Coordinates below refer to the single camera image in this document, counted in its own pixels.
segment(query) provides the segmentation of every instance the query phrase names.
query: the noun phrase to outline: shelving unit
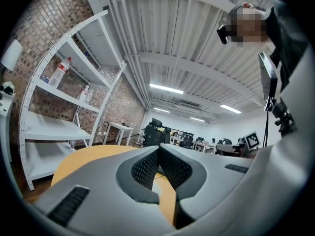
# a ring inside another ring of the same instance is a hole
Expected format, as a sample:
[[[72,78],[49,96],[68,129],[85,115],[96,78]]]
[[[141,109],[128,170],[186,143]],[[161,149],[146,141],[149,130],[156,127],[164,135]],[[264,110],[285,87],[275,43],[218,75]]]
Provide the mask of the shelving unit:
[[[27,112],[25,139],[32,140],[80,140],[92,136],[70,121]]]
[[[30,179],[50,176],[75,149],[69,143],[25,143]]]
[[[44,89],[45,91],[50,92],[50,93],[54,94],[55,96],[58,96],[59,98],[64,99],[66,101],[69,101],[75,105],[78,105],[78,106],[81,106],[83,108],[95,111],[97,113],[100,112],[100,109],[95,108],[93,106],[90,106],[89,104],[85,103],[84,101],[80,101],[78,99],[71,97],[70,95],[68,95],[64,92],[61,92],[60,90],[52,87],[51,85],[49,85],[48,83],[44,82],[41,79],[38,79],[38,78],[36,79],[36,85],[38,87],[40,87],[41,89]]]
[[[98,122],[101,118],[109,95],[111,94],[116,82],[122,74],[126,63],[119,55],[105,28],[104,16],[107,10],[102,11],[89,19],[77,24],[74,28],[63,35],[46,53],[44,58],[36,68],[27,90],[25,92],[19,122],[19,152],[26,180],[30,190],[34,190],[32,180],[54,174],[62,160],[71,154],[74,149],[69,143],[65,142],[26,142],[30,140],[44,141],[65,141],[65,140],[85,140],[89,139],[92,145]],[[74,34],[80,35],[79,40],[92,55],[97,64],[101,66],[119,67],[119,72],[112,83],[109,83],[91,64],[87,57],[72,39]],[[86,102],[79,101],[47,84],[40,79],[42,72],[58,52],[65,58],[71,57],[71,69],[88,83],[98,84],[108,88],[107,94],[101,107],[95,108]],[[92,133],[88,134],[70,121],[51,118],[29,111],[32,94],[36,87],[39,87],[59,98],[71,102],[79,107],[97,113]]]

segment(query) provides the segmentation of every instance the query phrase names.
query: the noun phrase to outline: shelf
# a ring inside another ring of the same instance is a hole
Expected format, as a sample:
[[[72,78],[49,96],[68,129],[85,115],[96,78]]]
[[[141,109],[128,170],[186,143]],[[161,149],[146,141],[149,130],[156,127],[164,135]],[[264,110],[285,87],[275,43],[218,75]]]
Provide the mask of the shelf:
[[[53,175],[75,149],[69,143],[25,143],[31,180]]]
[[[78,105],[78,106],[81,106],[83,108],[86,108],[86,109],[89,109],[89,110],[92,110],[92,111],[95,111],[97,113],[100,112],[100,109],[97,109],[95,107],[92,107],[90,106],[89,104],[87,104],[86,102],[83,102],[83,101],[80,101],[78,99],[75,99],[73,97],[71,97],[70,95],[64,93],[64,92],[61,92],[60,90],[52,87],[51,85],[49,85],[48,83],[42,81],[40,78],[37,78],[36,79],[36,85],[39,86],[41,89],[44,89],[45,91],[47,92],[50,92],[52,93],[53,95],[55,96],[58,96],[60,97],[61,99],[64,99],[66,101],[69,101],[75,105]]]
[[[28,111],[25,139],[33,140],[81,140],[92,136],[70,121],[55,119]]]
[[[96,70],[87,57],[84,56],[72,38],[69,38],[67,42],[60,47],[58,52],[65,58],[71,57],[71,66],[89,82],[111,88],[111,85]]]
[[[101,65],[119,67],[98,20],[89,23],[80,29],[78,33]]]

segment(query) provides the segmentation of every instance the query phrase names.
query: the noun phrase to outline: white table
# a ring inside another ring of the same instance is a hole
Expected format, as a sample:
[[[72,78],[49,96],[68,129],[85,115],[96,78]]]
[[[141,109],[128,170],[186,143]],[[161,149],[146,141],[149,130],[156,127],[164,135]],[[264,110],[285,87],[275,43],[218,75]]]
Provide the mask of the white table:
[[[9,177],[13,183],[13,186],[20,197],[22,193],[15,181],[10,162],[12,162],[11,151],[10,151],[10,137],[9,137],[9,125],[10,125],[10,115],[11,108],[13,105],[13,99],[15,94],[9,95],[4,92],[2,93],[2,99],[0,100],[0,141],[1,141],[1,150],[3,153],[3,159],[8,171]]]
[[[138,141],[136,142],[138,145],[140,145],[139,141],[140,141],[140,137],[143,137],[144,136],[144,132],[146,132],[146,130],[143,128],[140,130],[140,134],[139,134],[139,137],[138,137]]]
[[[172,144],[174,144],[174,141],[176,140],[176,141],[180,141],[180,142],[182,142],[184,139],[181,139],[181,138],[179,138],[179,137],[175,137],[175,136],[171,136],[171,139],[173,139],[172,140]]]
[[[213,146],[213,145],[207,145],[207,144],[203,144],[203,143],[200,143],[200,142],[193,141],[192,149],[197,150],[197,145],[203,147],[203,149],[202,149],[202,152],[203,152],[203,153],[205,152],[206,149],[209,149],[209,148],[216,148],[216,146]]]
[[[118,137],[119,137],[117,145],[120,145],[120,143],[122,141],[122,138],[123,138],[124,132],[125,131],[130,131],[128,139],[127,139],[127,143],[126,143],[126,146],[128,146],[129,140],[130,140],[130,137],[131,137],[131,133],[133,131],[133,128],[130,128],[130,127],[127,127],[127,126],[122,126],[121,124],[114,123],[114,122],[110,122],[109,125],[108,125],[107,131],[106,131],[106,135],[105,135],[105,138],[104,138],[104,142],[103,142],[104,145],[106,144],[106,140],[107,140],[107,137],[108,137],[108,134],[109,134],[110,127],[115,127],[117,129],[119,129],[119,132],[118,132],[118,134],[116,136],[116,140],[115,140],[117,142]]]
[[[9,124],[11,108],[13,105],[13,99],[15,94],[8,95],[4,92],[2,93],[2,100],[0,103],[0,138],[1,138],[1,149],[3,154],[7,155],[9,162],[12,162],[10,143],[9,143]]]

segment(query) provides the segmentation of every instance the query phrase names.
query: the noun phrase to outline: table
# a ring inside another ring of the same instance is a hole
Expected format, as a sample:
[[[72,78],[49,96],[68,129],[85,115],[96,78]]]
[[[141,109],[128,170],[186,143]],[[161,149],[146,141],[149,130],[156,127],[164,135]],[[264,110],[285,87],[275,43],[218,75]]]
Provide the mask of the table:
[[[110,122],[109,125],[108,125],[107,131],[106,131],[106,135],[105,135],[105,138],[104,138],[104,142],[103,142],[104,145],[106,144],[106,140],[107,140],[107,137],[108,137],[108,134],[109,134],[110,127],[115,127],[117,129],[119,129],[119,132],[118,132],[118,134],[116,136],[116,140],[115,140],[115,142],[117,142],[118,137],[119,137],[119,141],[118,141],[117,145],[120,145],[120,143],[122,141],[122,138],[123,138],[124,132],[125,131],[130,131],[128,139],[127,139],[127,143],[126,143],[126,146],[128,146],[129,140],[130,140],[130,137],[131,137],[131,133],[133,131],[133,128],[130,128],[130,127],[127,127],[127,126],[122,126],[121,124],[114,123],[114,122]]]
[[[139,137],[138,137],[138,141],[136,142],[138,145],[140,145],[139,141],[140,141],[140,137],[144,136],[144,132],[146,132],[145,128],[141,129],[141,133],[139,134]]]
[[[2,92],[2,100],[0,100],[0,138],[1,149],[4,154],[8,156],[9,162],[12,162],[10,152],[10,140],[9,140],[9,124],[11,108],[13,105],[13,99],[15,94],[9,95]]]
[[[179,137],[175,137],[175,136],[171,136],[171,139],[173,138],[173,140],[172,140],[172,144],[174,144],[174,140],[177,140],[177,141],[180,141],[180,142],[182,142],[184,139],[181,139],[181,138],[179,138]]]
[[[12,162],[11,151],[10,151],[10,137],[9,137],[9,125],[10,125],[10,115],[13,105],[13,99],[15,94],[9,95],[5,92],[2,93],[2,99],[0,100],[0,141],[1,141],[1,150],[3,153],[3,159],[8,171],[9,177],[13,183],[13,187],[16,192],[19,193],[20,197],[22,193],[16,183],[15,177],[12,172],[10,162]]]
[[[51,186],[93,160],[117,155],[134,149],[137,148],[118,145],[98,145],[79,149],[67,156],[61,162],[55,171]],[[159,196],[159,208],[167,220],[172,224],[175,212],[176,192],[164,176],[155,179],[154,183],[157,183],[162,190]]]
[[[202,152],[203,152],[203,153],[205,152],[206,149],[209,149],[209,148],[216,148],[216,146],[207,145],[207,144],[203,144],[203,143],[200,143],[200,142],[193,141],[192,149],[196,149],[196,148],[197,148],[197,145],[203,147],[203,149],[202,149]]]

